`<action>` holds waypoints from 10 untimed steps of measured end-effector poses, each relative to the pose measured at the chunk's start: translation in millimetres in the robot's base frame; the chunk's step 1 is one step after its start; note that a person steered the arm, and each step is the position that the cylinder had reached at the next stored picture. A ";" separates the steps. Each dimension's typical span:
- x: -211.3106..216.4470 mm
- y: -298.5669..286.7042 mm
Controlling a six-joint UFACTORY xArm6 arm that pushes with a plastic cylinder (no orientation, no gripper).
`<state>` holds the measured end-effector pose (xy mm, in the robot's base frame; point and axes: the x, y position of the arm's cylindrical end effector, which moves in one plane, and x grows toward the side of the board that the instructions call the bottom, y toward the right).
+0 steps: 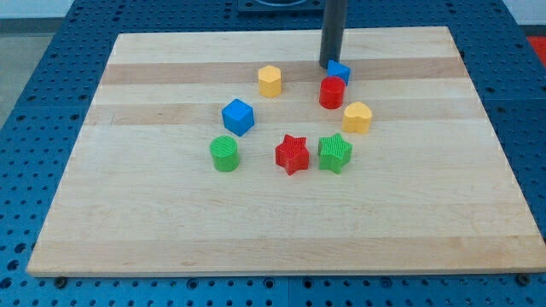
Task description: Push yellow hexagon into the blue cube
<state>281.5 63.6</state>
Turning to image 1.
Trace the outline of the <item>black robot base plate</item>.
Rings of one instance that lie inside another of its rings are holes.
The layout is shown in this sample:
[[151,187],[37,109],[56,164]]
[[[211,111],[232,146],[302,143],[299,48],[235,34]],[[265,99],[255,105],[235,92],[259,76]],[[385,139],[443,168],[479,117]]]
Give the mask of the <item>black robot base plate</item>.
[[239,13],[322,11],[323,0],[236,0]]

